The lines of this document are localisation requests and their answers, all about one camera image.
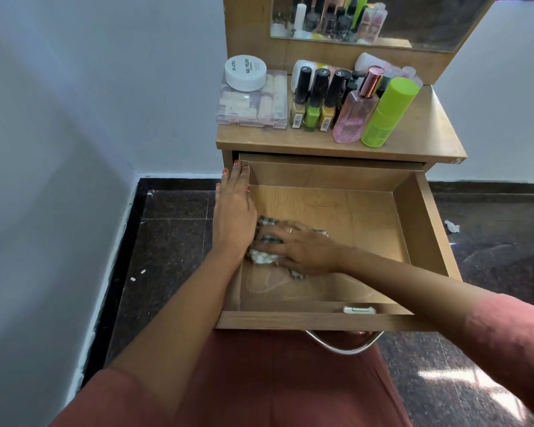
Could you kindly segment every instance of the lime green cap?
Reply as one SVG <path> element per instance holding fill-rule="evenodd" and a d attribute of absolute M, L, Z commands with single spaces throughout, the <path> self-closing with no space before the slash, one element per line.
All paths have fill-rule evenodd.
<path fill-rule="evenodd" d="M 397 124 L 418 92 L 418 85 L 411 79 L 394 78 L 385 89 L 374 114 L 378 113 L 381 115 L 379 118 Z"/>

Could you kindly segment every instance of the sunlight on floor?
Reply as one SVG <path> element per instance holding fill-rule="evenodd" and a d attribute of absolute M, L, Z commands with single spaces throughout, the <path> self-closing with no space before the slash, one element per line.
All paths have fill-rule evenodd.
<path fill-rule="evenodd" d="M 506 388 L 493 381 L 489 375 L 478 367 L 462 368 L 453 370 L 430 370 L 421 371 L 419 375 L 426 380 L 454 380 L 467 384 L 487 393 L 494 401 L 499 403 L 509 414 L 518 421 L 527 421 L 527 411 L 525 406 Z"/>

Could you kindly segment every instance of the paper scrap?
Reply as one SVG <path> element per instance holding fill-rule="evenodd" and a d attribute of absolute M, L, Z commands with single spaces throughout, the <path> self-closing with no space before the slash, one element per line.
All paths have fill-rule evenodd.
<path fill-rule="evenodd" d="M 447 226 L 449 232 L 457 233 L 461 229 L 459 225 L 456 225 L 455 223 L 452 223 L 448 220 L 445 220 L 445 225 Z"/>

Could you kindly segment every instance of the clear plastic case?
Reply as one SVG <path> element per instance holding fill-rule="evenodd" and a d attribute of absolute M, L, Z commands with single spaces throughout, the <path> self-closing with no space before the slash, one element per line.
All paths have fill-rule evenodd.
<path fill-rule="evenodd" d="M 249 93 L 231 88 L 225 77 L 221 81 L 218 124 L 286 128 L 288 114 L 286 71 L 267 71 L 263 88 Z"/>

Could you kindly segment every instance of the checkered cloth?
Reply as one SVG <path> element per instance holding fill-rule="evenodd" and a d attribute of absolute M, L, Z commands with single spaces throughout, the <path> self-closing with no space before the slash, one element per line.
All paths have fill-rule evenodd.
<path fill-rule="evenodd" d="M 257 241 L 257 237 L 259 235 L 259 230 L 263 226 L 265 226 L 265 225 L 274 225 L 277 222 L 278 222 L 278 220 L 274 219 L 272 217 L 265 217 L 265 216 L 259 217 L 259 219 L 257 220 L 257 226 L 255 228 L 255 237 L 253 238 L 253 240 Z M 316 232 L 319 232 L 319 233 L 321 233 L 323 235 L 328 236 L 328 234 L 326 233 L 325 230 L 322 230 L 322 229 L 313 229 L 313 230 L 316 231 Z M 262 243 L 283 244 L 283 240 L 282 239 L 277 238 L 277 237 L 273 237 L 271 235 L 263 235 L 259 241 L 262 242 Z M 265 253 L 264 251 L 257 251 L 257 250 L 252 249 L 251 247 L 247 250 L 247 256 L 249 258 L 251 258 L 251 260 L 253 261 L 254 264 L 260 264 L 260 265 L 272 264 L 279 257 L 279 255 L 277 255 L 277 254 L 269 254 L 269 253 Z M 298 273 L 298 272 L 293 271 L 293 270 L 288 270 L 288 271 L 291 274 L 292 278 L 296 278 L 296 279 L 300 279 L 300 280 L 303 280 L 305 278 L 304 274 Z"/>

